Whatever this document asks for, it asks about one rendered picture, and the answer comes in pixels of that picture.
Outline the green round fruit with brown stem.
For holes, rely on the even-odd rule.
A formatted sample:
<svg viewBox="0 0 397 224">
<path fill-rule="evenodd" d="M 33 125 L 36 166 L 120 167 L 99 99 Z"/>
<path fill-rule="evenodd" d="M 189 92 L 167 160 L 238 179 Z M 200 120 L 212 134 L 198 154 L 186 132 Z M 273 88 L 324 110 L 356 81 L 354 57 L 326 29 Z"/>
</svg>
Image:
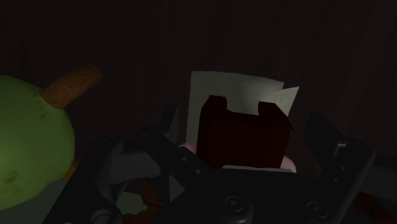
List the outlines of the green round fruit with brown stem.
<svg viewBox="0 0 397 224">
<path fill-rule="evenodd" d="M 71 177 L 77 166 L 75 137 L 65 107 L 101 76 L 87 63 L 41 89 L 0 75 L 0 211 Z"/>
</svg>

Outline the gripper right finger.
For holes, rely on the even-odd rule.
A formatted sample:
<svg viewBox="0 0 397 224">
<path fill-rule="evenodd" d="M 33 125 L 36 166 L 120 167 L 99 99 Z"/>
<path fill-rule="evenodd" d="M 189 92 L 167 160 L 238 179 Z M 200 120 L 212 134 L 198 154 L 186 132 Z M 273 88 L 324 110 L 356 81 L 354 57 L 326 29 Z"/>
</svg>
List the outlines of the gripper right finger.
<svg viewBox="0 0 397 224">
<path fill-rule="evenodd" d="M 316 198 L 308 203 L 310 224 L 340 224 L 369 171 L 375 150 L 363 141 L 344 136 L 321 112 L 310 113 L 304 141 L 321 173 Z"/>
</svg>

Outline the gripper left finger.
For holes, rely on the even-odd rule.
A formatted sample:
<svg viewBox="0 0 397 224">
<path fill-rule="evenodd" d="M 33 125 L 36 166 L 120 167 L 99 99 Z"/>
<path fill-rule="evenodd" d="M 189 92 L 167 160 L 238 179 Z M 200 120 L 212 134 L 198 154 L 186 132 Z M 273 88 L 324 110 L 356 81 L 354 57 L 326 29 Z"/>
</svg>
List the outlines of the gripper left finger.
<svg viewBox="0 0 397 224">
<path fill-rule="evenodd" d="M 157 127 L 132 139 L 96 139 L 55 201 L 43 224 L 126 224 L 117 201 L 131 181 L 147 179 L 164 208 L 147 209 L 148 224 L 202 224 L 202 208 L 182 185 L 191 153 L 177 148 L 179 110 L 166 107 Z"/>
</svg>

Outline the dark red holder with white paper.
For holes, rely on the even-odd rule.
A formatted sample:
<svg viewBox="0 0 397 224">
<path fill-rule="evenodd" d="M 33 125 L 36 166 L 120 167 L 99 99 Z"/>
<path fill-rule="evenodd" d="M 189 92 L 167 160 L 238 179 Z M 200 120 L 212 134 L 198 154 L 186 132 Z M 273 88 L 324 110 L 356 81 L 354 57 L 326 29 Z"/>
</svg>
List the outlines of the dark red holder with white paper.
<svg viewBox="0 0 397 224">
<path fill-rule="evenodd" d="M 296 172 L 285 155 L 298 87 L 246 74 L 191 74 L 185 146 L 212 168 Z"/>
</svg>

